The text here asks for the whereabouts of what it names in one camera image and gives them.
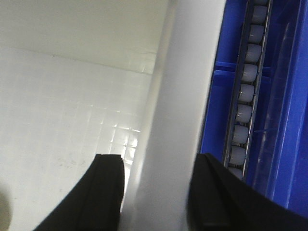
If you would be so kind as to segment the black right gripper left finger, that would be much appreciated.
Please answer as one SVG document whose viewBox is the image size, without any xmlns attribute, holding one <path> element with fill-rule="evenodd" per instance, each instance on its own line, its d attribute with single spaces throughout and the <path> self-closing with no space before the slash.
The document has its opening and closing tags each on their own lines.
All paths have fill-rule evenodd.
<svg viewBox="0 0 308 231">
<path fill-rule="evenodd" d="M 117 154 L 97 154 L 86 173 L 37 231 L 116 231 L 124 196 L 124 164 Z"/>
</svg>

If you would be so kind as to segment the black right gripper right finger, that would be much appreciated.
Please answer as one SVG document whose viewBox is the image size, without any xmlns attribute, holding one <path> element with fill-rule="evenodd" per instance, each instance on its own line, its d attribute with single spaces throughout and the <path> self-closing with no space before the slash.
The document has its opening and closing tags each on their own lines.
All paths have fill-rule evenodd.
<svg viewBox="0 0 308 231">
<path fill-rule="evenodd" d="M 211 154 L 197 154 L 188 198 L 192 231 L 306 231 L 308 220 L 235 177 Z"/>
</svg>

